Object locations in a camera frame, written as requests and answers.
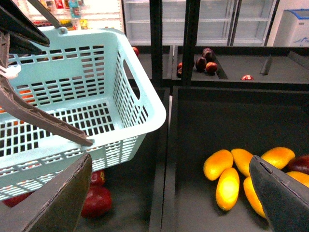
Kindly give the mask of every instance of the glass door display fridge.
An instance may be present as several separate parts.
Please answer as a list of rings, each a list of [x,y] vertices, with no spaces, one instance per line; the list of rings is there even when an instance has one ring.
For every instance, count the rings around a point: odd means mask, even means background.
[[[197,46],[263,46],[276,0],[201,0]],[[183,45],[185,0],[162,0],[163,45]],[[150,45],[149,0],[124,0],[132,45]]]

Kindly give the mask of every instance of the white wall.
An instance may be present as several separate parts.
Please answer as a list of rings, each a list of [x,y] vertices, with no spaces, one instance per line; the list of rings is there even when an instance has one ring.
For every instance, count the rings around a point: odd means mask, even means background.
[[[274,44],[283,10],[295,9],[309,9],[309,0],[280,0],[267,46],[272,46]]]

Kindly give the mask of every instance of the apple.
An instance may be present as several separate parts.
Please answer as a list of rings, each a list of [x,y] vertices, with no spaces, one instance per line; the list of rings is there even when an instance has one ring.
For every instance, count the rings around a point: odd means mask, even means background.
[[[102,186],[105,183],[105,172],[104,170],[99,170],[96,172],[93,172],[91,174],[91,182],[90,185],[99,185]]]
[[[177,70],[180,69],[180,68],[182,68],[182,67],[183,67],[183,63],[180,62],[180,63],[177,65]]]
[[[309,155],[295,157],[287,165],[289,171],[298,171],[309,175]]]
[[[253,81],[254,78],[251,76],[251,75],[244,75],[242,78],[241,78],[242,81]]]
[[[210,49],[209,47],[206,47],[203,52],[202,52],[202,57],[204,57],[208,62],[214,62],[214,51],[212,49]]]
[[[83,218],[97,218],[112,208],[111,192],[103,187],[91,185],[86,196],[81,216]]]
[[[204,57],[199,57],[197,61],[195,62],[195,67],[198,72],[204,72],[205,71],[205,66],[206,66],[206,59]]]
[[[21,203],[24,199],[26,199],[28,196],[30,196],[33,192],[27,192],[24,193],[22,195],[18,195],[16,197],[12,197],[9,199],[6,199],[4,201],[2,201],[6,206],[12,208],[15,205],[17,205],[18,203]]]
[[[137,47],[132,47],[133,51],[135,52],[136,56],[139,57],[140,51],[137,49]]]
[[[215,62],[208,62],[206,64],[206,72],[215,73],[217,71],[218,65]]]

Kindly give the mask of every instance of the basket handle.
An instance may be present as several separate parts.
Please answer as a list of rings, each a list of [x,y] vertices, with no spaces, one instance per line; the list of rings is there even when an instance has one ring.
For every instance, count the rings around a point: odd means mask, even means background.
[[[28,0],[31,5],[37,9],[56,29],[62,27],[58,19],[56,19],[52,13],[50,13],[39,0]]]

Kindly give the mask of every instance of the fruit bin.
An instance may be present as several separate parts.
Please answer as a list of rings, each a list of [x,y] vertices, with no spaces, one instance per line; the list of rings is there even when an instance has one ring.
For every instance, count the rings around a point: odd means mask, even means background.
[[[156,88],[169,111],[169,88]],[[106,186],[112,194],[112,209],[97,219],[81,218],[76,232],[160,232],[168,118],[150,132],[134,159],[105,170]]]
[[[223,212],[215,199],[218,180],[204,176],[203,164],[220,149],[261,156],[284,146],[296,156],[308,153],[308,102],[307,91],[174,87],[162,232],[271,231],[250,206],[240,172],[237,203]]]
[[[30,104],[85,131],[81,146],[0,113],[0,200],[34,191],[89,153],[93,171],[132,159],[146,133],[158,129],[166,112],[125,35],[115,29],[59,31],[42,55],[10,56],[21,65],[11,85]],[[126,64],[139,88],[129,84]]]
[[[205,47],[196,47],[194,60],[201,57]],[[306,90],[309,85],[309,60],[306,48],[295,47],[216,47],[214,50],[218,63],[215,75],[200,73],[193,68],[192,81],[195,86],[258,88],[282,90]],[[172,65],[172,79],[176,77],[177,64],[182,62],[183,47],[175,47]],[[271,55],[271,63],[267,75],[260,71]],[[251,75],[254,81],[241,81],[244,75]]]

